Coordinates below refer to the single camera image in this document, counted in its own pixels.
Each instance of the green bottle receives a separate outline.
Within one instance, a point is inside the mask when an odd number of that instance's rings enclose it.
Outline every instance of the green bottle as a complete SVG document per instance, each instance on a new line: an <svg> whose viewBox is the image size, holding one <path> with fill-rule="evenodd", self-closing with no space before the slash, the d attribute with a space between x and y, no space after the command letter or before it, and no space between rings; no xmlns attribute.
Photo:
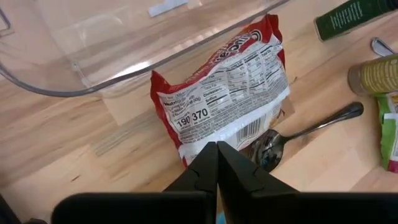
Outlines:
<svg viewBox="0 0 398 224"><path fill-rule="evenodd" d="M398 0L349 0L332 11L315 18L320 40L347 34L368 22L398 9Z"/></svg>

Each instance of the wooden countertop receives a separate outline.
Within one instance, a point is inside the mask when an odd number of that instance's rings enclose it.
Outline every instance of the wooden countertop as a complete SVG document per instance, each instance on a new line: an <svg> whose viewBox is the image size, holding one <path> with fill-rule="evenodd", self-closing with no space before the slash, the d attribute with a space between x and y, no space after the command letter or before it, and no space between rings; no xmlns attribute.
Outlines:
<svg viewBox="0 0 398 224"><path fill-rule="evenodd" d="M346 81L350 66L377 57L371 37L398 49L398 12L320 42L314 17L342 2L291 0L271 12L280 18L295 110L276 129L292 134L354 100L365 112L288 143L272 175L302 191L398 191L398 175L380 167L377 104L354 95ZM236 32L157 71L180 82ZM77 192L161 191L181 174L149 87L146 76L118 96L63 99L0 81L0 193L21 220L49 220L53 207Z"/></svg>

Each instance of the ramen noodle package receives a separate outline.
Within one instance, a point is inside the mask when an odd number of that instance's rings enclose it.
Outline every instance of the ramen noodle package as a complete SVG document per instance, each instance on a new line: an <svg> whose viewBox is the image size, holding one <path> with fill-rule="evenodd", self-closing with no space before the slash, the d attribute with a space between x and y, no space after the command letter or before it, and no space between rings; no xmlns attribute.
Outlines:
<svg viewBox="0 0 398 224"><path fill-rule="evenodd" d="M398 92L378 96L383 167L398 173Z"/></svg>
<svg viewBox="0 0 398 224"><path fill-rule="evenodd" d="M187 166L207 142L248 146L289 94L278 17L245 27L179 85L152 71L150 97Z"/></svg>

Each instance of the nutrition facts label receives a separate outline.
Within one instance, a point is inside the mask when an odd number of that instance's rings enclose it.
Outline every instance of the nutrition facts label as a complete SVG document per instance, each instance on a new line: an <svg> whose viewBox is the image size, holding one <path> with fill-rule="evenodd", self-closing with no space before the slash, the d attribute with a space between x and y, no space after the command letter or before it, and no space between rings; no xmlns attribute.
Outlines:
<svg viewBox="0 0 398 224"><path fill-rule="evenodd" d="M287 87L279 41L256 42L219 63L198 83L158 93L167 119L184 144L199 141L276 99Z"/></svg>

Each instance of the metal utensil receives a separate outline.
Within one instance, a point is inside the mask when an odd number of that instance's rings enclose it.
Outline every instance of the metal utensil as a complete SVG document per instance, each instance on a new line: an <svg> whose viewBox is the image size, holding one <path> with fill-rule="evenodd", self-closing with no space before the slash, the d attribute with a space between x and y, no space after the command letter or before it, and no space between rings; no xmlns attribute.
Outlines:
<svg viewBox="0 0 398 224"><path fill-rule="evenodd" d="M251 147L251 160L262 166L266 171L270 172L279 164L282 159L285 144L297 137L309 134L328 125L355 118L363 113L363 104L353 102L350 105L339 110L327 119L291 136L282 136L273 129L268 129L262 136L255 140Z"/></svg>
<svg viewBox="0 0 398 224"><path fill-rule="evenodd" d="M376 53L382 57L395 54L394 50L392 50L386 43L384 43L378 37L372 38L371 48L374 51L374 53Z"/></svg>

